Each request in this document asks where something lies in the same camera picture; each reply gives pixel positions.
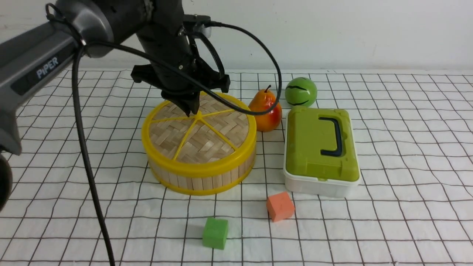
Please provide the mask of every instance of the black stripe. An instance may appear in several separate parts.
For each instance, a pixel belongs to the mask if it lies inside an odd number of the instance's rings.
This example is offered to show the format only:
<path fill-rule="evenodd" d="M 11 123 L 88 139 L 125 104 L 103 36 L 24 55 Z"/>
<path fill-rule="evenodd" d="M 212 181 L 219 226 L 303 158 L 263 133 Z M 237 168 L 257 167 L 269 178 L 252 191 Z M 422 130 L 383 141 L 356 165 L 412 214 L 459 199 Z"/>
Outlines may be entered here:
<path fill-rule="evenodd" d="M 286 89 L 302 89 L 302 90 L 307 90 L 299 86 L 287 86 Z"/>
<path fill-rule="evenodd" d="M 304 103 L 306 103 L 306 102 L 308 102 L 308 101 L 309 101 L 309 100 L 307 100 L 307 101 L 305 101 L 305 102 L 303 102 L 303 103 L 298 103 L 298 104 L 292 104 L 292 103 L 290 103 L 290 102 L 288 102 L 288 103 L 289 103 L 290 105 L 296 106 L 296 105 L 303 105 Z"/>

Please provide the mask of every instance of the green storage box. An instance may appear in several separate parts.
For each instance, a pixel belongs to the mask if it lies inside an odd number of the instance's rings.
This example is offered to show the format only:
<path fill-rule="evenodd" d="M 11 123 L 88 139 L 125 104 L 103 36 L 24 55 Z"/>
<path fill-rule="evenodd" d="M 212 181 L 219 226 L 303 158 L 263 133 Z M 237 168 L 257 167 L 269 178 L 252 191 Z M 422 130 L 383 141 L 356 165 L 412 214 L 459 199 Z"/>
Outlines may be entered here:
<path fill-rule="evenodd" d="M 290 191 L 345 197 L 359 183 L 350 116 L 295 106 L 286 120 L 284 174 Z"/>

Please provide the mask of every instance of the green foam cube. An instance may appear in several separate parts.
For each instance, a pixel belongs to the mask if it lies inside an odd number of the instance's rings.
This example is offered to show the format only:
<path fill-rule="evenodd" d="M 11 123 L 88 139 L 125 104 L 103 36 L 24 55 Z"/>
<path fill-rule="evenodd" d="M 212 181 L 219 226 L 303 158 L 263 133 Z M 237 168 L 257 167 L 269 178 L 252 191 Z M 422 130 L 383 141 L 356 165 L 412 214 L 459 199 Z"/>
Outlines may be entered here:
<path fill-rule="evenodd" d="M 227 241 L 228 221 L 224 219 L 207 218 L 205 222 L 202 244 L 208 248 L 224 249 Z"/>

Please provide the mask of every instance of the bamboo steamer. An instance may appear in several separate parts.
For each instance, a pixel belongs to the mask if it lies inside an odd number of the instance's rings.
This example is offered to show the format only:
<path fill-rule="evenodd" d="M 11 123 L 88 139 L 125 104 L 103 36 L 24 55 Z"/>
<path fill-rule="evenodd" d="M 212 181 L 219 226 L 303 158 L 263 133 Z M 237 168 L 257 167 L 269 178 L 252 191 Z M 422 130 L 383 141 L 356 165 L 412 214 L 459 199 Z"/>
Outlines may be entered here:
<path fill-rule="evenodd" d="M 241 108 L 240 100 L 218 93 Z M 201 93 L 200 110 L 187 117 L 170 101 L 147 116 L 141 137 L 155 178 L 187 195 L 226 191 L 245 179 L 256 157 L 256 121 Z"/>

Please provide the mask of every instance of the green ball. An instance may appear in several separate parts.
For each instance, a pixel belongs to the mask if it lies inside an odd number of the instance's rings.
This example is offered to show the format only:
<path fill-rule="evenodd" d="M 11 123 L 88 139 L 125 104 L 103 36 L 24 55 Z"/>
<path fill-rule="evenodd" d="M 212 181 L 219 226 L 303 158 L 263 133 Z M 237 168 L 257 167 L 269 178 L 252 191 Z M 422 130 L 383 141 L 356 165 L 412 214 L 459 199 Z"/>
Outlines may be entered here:
<path fill-rule="evenodd" d="M 310 107 L 317 98 L 315 83 L 304 77 L 291 80 L 286 86 L 286 101 L 292 106 Z"/>

